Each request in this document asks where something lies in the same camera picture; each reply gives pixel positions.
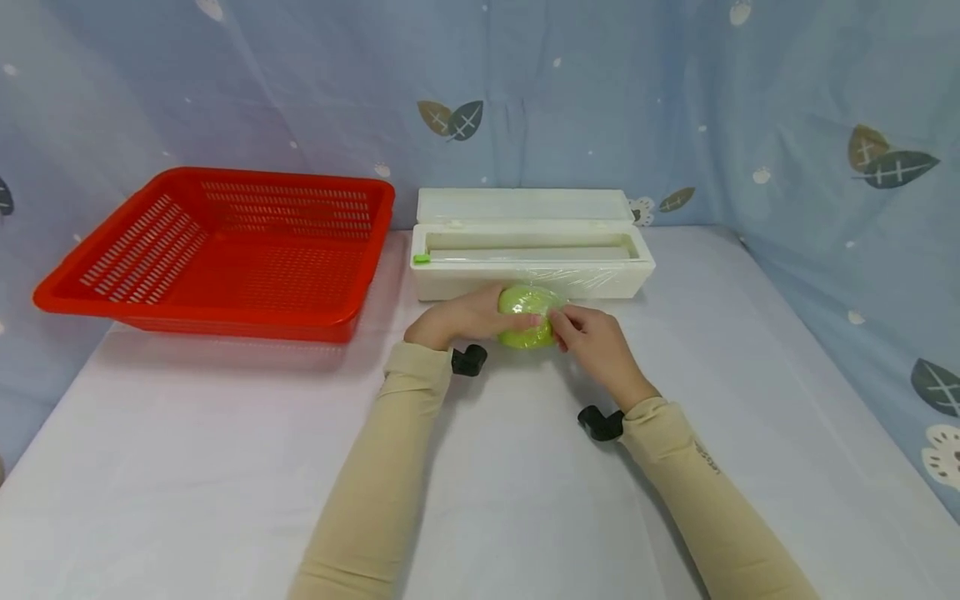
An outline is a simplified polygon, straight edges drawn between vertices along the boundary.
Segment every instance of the dispenser lid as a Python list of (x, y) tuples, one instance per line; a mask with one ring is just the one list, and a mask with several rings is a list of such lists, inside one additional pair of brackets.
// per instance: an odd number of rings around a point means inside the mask
[(423, 187), (418, 223), (586, 220), (632, 223), (622, 190)]

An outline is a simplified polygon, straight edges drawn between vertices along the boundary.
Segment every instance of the red plastic basket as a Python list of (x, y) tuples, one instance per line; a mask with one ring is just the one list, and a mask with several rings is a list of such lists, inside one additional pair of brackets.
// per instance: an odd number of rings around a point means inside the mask
[(381, 180), (173, 169), (72, 251), (34, 303), (150, 331), (343, 343), (393, 203)]

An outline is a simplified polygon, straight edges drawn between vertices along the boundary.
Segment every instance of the black clip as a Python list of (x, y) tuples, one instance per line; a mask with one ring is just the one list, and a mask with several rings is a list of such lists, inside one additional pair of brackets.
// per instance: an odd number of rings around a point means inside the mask
[(577, 421), (597, 442), (609, 442), (623, 435), (623, 411), (604, 417), (599, 408), (590, 404), (580, 411)]
[(453, 367), (453, 374), (466, 375), (467, 377), (476, 377), (483, 369), (483, 364), (487, 362), (487, 351), (482, 346), (470, 344), (466, 352), (453, 350), (453, 358), (450, 359), (450, 366)]

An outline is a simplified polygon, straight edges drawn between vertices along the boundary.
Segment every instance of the white dispenser box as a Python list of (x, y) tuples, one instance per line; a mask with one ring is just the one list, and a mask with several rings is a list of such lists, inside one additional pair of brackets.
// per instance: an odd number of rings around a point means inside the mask
[(496, 281), (632, 298), (655, 266), (621, 190), (422, 188), (417, 223), (410, 268), (422, 301)]

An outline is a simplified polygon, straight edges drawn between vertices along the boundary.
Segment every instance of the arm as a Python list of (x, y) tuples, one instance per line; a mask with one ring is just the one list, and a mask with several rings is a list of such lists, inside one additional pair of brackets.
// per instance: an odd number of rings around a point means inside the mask
[(711, 598), (817, 598), (777, 536), (707, 454), (679, 405), (655, 396), (625, 415), (620, 442), (663, 498)]
[(625, 417), (620, 438), (657, 488), (713, 600), (817, 598), (786, 549), (714, 464), (677, 404), (636, 365), (616, 319), (567, 306), (550, 315), (561, 350), (603, 385)]
[(290, 600), (393, 597), (420, 505), (430, 432), (450, 355), (399, 343), (387, 378), (330, 493)]

